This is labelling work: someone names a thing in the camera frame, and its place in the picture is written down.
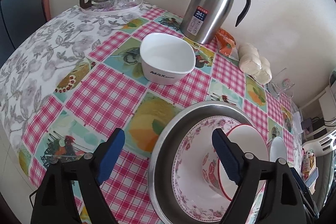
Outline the white bowl with red print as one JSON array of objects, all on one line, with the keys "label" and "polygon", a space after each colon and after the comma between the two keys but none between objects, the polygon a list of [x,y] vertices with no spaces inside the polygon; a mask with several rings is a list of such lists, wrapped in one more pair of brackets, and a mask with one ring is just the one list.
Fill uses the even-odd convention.
[{"label": "white bowl with red print", "polygon": [[288,160],[286,145],[283,139],[279,136],[275,137],[269,143],[269,160],[275,162],[277,159],[282,158]]}]

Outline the strawberry pattern small bowl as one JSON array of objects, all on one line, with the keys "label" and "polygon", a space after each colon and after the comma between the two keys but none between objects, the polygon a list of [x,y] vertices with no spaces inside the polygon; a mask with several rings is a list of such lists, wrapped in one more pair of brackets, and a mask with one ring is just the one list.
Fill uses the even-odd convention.
[{"label": "strawberry pattern small bowl", "polygon": [[239,124],[228,132],[216,128],[202,160],[202,177],[208,187],[231,201],[243,178],[245,155],[268,161],[268,149],[260,133],[251,125]]}]

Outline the pink floral deep plate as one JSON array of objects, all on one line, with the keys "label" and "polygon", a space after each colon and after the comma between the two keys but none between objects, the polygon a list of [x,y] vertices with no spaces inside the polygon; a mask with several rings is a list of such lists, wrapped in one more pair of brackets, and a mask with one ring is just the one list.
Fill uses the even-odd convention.
[{"label": "pink floral deep plate", "polygon": [[205,118],[190,129],[175,154],[171,183],[178,205],[192,219],[217,222],[225,213],[238,186],[231,181],[212,144],[220,128],[243,152],[268,160],[261,134],[252,126],[218,115]]}]

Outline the white MAX square bowl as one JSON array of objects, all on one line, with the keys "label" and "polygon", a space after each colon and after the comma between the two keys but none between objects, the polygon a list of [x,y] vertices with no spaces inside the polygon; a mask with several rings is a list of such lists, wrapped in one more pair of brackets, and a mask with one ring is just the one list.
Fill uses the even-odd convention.
[{"label": "white MAX square bowl", "polygon": [[144,77],[155,84],[173,85],[195,68],[192,46],[173,35],[148,34],[141,42],[139,54]]}]

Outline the colourful snack package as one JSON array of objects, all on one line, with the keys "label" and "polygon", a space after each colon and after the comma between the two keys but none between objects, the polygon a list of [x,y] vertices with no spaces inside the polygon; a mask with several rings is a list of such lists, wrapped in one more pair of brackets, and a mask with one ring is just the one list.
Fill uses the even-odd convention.
[{"label": "colourful snack package", "polygon": [[308,188],[311,188],[318,178],[316,157],[312,150],[307,150],[303,155],[301,173],[303,182]]}]

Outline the white shelf unit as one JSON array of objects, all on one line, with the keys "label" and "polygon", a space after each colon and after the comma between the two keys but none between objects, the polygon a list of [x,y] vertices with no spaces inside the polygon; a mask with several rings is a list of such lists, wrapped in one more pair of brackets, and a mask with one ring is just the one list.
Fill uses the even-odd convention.
[{"label": "white shelf unit", "polygon": [[335,77],[312,100],[299,108],[305,151],[323,156],[335,150]]}]

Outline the stainless steel round tray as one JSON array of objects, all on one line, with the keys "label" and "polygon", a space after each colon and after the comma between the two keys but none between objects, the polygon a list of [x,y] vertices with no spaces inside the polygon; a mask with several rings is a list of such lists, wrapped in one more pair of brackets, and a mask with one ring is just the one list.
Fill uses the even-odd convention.
[{"label": "stainless steel round tray", "polygon": [[178,113],[159,136],[149,160],[147,187],[151,205],[163,223],[200,223],[191,218],[178,205],[171,186],[171,173],[175,153],[186,133],[197,122],[216,115],[234,118],[254,126],[248,115],[228,103],[203,101]]}]

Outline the pink checkered fruit tablecloth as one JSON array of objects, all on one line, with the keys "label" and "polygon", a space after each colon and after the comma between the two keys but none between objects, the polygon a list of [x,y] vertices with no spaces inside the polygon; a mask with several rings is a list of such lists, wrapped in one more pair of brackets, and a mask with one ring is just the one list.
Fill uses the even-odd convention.
[{"label": "pink checkered fruit tablecloth", "polygon": [[215,44],[192,43],[195,69],[174,85],[152,84],[143,76],[143,38],[154,32],[180,36],[180,21],[153,7],[117,30],[58,83],[29,123],[18,152],[19,165],[34,186],[40,185],[52,159],[77,159],[119,127],[125,132],[125,147],[102,192],[120,222],[159,223],[147,191],[149,157],[169,121],[205,100],[235,104],[264,139],[277,126],[289,162],[300,167],[302,153],[290,129],[291,103],[273,98],[244,75],[236,61],[218,54]]}]

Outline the grey floral tablecloth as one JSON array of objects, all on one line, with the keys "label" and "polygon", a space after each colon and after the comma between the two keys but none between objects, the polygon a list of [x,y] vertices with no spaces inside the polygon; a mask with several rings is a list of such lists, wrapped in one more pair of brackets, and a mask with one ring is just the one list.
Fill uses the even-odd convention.
[{"label": "grey floral tablecloth", "polygon": [[14,151],[58,83],[106,39],[153,9],[88,15],[74,6],[36,30],[1,67],[1,124]]}]

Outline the pack of white buns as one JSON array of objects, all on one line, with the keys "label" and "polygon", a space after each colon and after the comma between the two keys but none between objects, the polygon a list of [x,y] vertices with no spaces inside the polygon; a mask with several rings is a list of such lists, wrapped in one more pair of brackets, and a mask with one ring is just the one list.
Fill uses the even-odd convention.
[{"label": "pack of white buns", "polygon": [[238,47],[239,69],[252,76],[260,85],[268,84],[272,79],[270,62],[259,55],[259,50],[250,43]]}]

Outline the orange snack packet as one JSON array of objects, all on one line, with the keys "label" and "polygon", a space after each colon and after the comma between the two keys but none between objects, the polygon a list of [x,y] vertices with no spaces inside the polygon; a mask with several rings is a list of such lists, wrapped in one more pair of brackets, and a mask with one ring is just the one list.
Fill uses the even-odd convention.
[{"label": "orange snack packet", "polygon": [[219,53],[226,57],[229,57],[233,49],[236,48],[234,37],[222,28],[216,32],[215,40],[217,42]]}]

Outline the stainless steel thermos jug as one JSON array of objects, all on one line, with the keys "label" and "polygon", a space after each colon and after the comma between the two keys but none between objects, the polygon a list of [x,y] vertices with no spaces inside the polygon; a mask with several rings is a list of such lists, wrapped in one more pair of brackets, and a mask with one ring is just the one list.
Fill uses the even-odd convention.
[{"label": "stainless steel thermos jug", "polygon": [[[191,0],[180,31],[185,37],[198,44],[208,44],[226,20],[234,0]],[[246,0],[245,6],[238,15],[235,25],[244,19],[251,6],[251,0]]]}]

